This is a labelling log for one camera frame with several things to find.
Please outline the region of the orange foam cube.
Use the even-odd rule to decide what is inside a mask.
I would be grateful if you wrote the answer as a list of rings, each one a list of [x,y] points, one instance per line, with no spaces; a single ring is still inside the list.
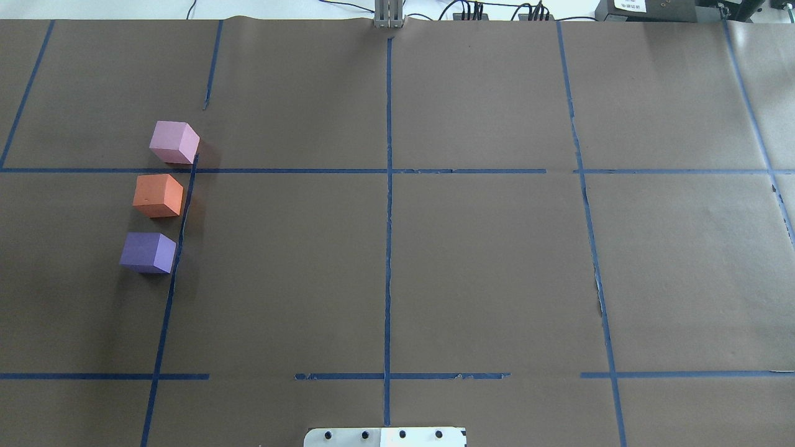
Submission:
[[[137,176],[132,207],[148,218],[167,218],[181,215],[182,185],[170,174]]]

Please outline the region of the black power strip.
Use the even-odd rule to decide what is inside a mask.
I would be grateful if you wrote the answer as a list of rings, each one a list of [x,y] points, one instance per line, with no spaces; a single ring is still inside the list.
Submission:
[[[484,22],[489,17],[485,12],[485,3],[458,1],[461,5],[460,12],[452,13],[452,20],[457,22]]]
[[[520,22],[548,22],[553,20],[553,16],[544,2],[520,4],[514,11],[512,20],[517,18]]]

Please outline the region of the pink foam cube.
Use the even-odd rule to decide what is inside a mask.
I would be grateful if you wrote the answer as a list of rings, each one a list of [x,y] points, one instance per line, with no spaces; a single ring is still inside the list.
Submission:
[[[165,163],[192,165],[200,141],[187,122],[158,120],[148,147]]]

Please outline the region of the purple foam cube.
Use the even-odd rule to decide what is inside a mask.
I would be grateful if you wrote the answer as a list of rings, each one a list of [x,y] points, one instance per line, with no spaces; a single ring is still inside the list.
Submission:
[[[119,265],[142,274],[170,274],[176,242],[161,233],[129,232]]]

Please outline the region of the black box with label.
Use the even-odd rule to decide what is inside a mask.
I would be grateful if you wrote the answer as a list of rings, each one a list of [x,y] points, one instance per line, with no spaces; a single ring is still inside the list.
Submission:
[[[594,10],[598,22],[721,22],[716,7],[698,1],[599,1]]]

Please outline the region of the aluminium frame post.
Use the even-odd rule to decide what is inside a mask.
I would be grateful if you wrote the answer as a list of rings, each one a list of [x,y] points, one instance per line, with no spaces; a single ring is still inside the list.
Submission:
[[[403,0],[375,0],[374,26],[377,29],[399,29],[405,25]]]

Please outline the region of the white pedestal column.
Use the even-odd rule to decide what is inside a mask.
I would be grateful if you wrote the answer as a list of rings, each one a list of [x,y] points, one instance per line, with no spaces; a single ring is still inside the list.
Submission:
[[[460,427],[316,428],[307,431],[304,446],[467,446]]]

